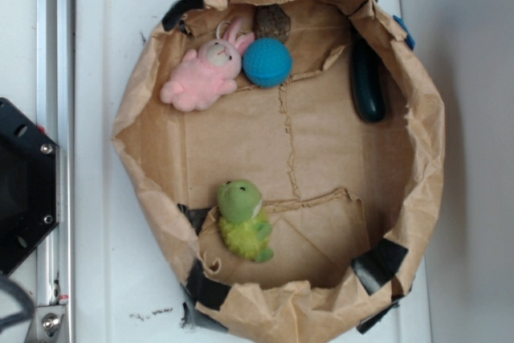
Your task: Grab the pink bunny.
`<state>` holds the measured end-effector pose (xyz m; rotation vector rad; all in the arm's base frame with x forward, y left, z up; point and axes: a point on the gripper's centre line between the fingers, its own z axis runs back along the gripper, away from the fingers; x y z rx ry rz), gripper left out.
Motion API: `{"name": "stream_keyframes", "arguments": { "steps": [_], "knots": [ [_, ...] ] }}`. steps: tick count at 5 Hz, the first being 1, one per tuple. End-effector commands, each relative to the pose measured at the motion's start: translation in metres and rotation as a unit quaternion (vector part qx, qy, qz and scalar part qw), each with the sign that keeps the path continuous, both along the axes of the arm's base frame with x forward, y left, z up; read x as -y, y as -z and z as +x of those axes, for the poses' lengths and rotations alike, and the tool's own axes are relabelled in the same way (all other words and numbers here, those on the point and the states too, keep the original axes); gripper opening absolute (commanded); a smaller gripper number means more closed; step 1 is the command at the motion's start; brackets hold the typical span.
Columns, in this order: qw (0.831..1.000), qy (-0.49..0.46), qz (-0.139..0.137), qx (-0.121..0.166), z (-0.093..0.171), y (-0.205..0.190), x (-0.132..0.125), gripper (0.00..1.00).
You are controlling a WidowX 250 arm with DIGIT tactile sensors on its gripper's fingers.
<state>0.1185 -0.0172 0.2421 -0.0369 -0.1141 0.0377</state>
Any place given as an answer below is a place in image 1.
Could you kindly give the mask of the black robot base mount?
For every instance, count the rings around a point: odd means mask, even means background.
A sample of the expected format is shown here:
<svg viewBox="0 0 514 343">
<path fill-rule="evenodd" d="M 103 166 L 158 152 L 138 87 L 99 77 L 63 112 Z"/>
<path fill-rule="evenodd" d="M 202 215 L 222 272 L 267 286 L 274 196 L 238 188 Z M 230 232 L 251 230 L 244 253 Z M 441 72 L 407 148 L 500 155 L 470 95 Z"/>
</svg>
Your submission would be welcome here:
<svg viewBox="0 0 514 343">
<path fill-rule="evenodd" d="M 1 273 L 11 275 L 57 225 L 57 149 L 1 98 Z"/>
</svg>

